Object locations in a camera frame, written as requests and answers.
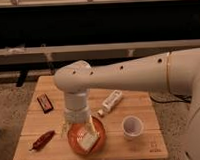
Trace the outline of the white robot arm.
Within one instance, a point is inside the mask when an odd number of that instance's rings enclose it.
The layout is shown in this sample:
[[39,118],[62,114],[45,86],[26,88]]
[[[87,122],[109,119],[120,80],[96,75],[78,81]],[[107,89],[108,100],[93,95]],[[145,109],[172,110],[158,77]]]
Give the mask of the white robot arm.
[[85,122],[90,89],[170,92],[190,95],[191,107],[184,138],[186,160],[200,160],[200,48],[173,51],[122,63],[92,67],[84,60],[58,69],[53,76],[64,92],[66,119]]

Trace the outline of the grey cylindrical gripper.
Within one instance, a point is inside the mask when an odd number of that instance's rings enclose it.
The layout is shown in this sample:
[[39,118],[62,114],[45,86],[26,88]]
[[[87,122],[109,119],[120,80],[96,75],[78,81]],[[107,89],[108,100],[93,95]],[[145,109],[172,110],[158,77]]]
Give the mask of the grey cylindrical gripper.
[[68,123],[85,123],[85,127],[92,135],[97,133],[92,117],[90,117],[91,110],[87,103],[87,95],[86,91],[77,92],[76,94],[64,94],[65,119],[62,123],[61,137],[65,137],[68,133]]

